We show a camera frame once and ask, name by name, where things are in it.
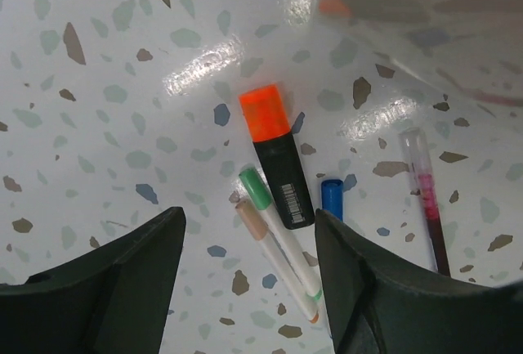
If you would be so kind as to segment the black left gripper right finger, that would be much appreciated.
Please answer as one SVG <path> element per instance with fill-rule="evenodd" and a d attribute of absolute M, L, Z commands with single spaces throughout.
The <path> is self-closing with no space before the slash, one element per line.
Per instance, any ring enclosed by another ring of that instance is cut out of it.
<path fill-rule="evenodd" d="M 520 353 L 522 283 L 455 280 L 315 213 L 315 243 L 336 353 Z"/>

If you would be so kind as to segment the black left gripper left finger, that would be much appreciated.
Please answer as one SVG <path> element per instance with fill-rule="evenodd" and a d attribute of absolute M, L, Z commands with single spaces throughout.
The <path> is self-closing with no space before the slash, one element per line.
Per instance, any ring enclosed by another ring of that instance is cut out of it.
<path fill-rule="evenodd" d="M 3 353 L 157 353 L 186 232 L 180 207 L 1 286 Z"/>

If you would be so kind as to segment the blue cap marker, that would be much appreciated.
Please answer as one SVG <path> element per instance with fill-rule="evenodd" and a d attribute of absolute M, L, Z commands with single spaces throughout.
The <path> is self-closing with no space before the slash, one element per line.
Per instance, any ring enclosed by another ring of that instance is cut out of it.
<path fill-rule="evenodd" d="M 343 181 L 340 179 L 322 181 L 320 195 L 322 209 L 343 221 Z"/>

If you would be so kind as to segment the beige cap marker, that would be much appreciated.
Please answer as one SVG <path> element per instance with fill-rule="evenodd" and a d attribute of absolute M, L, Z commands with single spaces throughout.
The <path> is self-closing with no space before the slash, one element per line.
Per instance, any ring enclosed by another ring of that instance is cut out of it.
<path fill-rule="evenodd" d="M 320 315 L 315 301 L 306 294 L 304 287 L 286 260 L 284 253 L 279 249 L 267 224 L 256 210 L 254 204 L 249 199 L 242 199 L 235 205 L 235 210 L 251 236 L 261 247 L 263 254 L 275 270 L 278 278 L 285 284 L 304 317 L 310 323 L 316 324 Z"/>

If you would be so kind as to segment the green cap marker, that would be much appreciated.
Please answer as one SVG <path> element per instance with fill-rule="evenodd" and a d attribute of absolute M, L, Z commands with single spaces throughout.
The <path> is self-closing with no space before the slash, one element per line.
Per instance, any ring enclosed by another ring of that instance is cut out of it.
<path fill-rule="evenodd" d="M 318 302 L 323 293 L 320 278 L 308 264 L 295 235 L 284 226 L 272 196 L 258 171 L 255 168 L 246 168 L 239 174 L 239 179 L 280 248 L 284 251 L 306 293 Z"/>

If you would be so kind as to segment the orange black highlighter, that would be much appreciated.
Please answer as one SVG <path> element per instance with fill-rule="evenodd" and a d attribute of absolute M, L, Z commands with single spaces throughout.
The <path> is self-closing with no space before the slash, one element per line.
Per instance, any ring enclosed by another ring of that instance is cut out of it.
<path fill-rule="evenodd" d="M 246 92 L 239 103 L 283 224 L 289 230 L 312 225 L 315 211 L 278 87 Z"/>

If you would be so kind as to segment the beige round drawer organizer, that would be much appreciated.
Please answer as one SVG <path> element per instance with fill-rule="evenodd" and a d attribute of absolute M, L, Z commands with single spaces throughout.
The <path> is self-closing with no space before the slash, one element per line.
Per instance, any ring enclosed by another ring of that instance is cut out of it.
<path fill-rule="evenodd" d="M 522 103 L 522 0 L 318 0 L 317 13 L 441 91 Z"/>

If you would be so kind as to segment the dark red pen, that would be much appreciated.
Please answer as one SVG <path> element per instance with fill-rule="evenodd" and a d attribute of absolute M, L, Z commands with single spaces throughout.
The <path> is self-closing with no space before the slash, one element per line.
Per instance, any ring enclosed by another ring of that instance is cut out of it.
<path fill-rule="evenodd" d="M 441 275 L 451 277 L 426 135 L 421 128 L 410 128 L 400 134 L 400 141 L 405 159 L 409 163 L 413 189 L 421 197 L 436 269 Z"/>

